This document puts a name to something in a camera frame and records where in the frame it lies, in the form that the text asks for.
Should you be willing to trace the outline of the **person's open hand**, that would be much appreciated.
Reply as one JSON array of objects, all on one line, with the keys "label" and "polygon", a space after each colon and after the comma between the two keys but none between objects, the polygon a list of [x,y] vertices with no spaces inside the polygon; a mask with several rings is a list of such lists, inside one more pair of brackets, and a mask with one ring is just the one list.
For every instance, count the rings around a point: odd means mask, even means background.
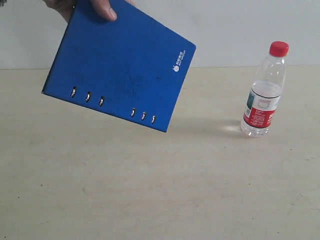
[{"label": "person's open hand", "polygon": [[109,0],[83,0],[86,3],[79,3],[78,0],[43,0],[46,6],[57,11],[63,19],[68,23],[74,14],[75,9],[82,12],[89,9],[91,12],[95,11],[95,15],[108,22],[117,20],[117,13],[113,9]]}]

